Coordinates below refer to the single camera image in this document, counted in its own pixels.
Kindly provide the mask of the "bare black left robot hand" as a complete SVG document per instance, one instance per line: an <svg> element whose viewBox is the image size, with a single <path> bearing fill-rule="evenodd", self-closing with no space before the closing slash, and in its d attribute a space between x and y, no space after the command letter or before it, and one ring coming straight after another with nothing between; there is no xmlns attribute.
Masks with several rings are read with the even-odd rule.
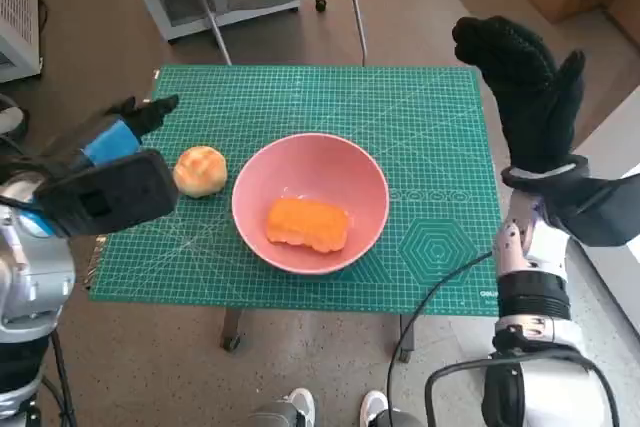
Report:
<svg viewBox="0 0 640 427"><path fill-rule="evenodd" d="M138 152L143 137L161 128L178 103L176 95L141 103L128 97L91 115L45 147L45 177L62 179Z"/></svg>

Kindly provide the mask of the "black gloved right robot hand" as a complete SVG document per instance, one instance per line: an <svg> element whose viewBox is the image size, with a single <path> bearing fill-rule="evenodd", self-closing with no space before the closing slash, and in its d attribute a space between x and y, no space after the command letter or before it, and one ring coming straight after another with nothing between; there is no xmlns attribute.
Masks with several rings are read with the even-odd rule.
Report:
<svg viewBox="0 0 640 427"><path fill-rule="evenodd" d="M478 68L496 100L510 165L532 173L563 165L584 95L584 52L557 64L538 34L502 16L462 17L452 38L456 58Z"/></svg>

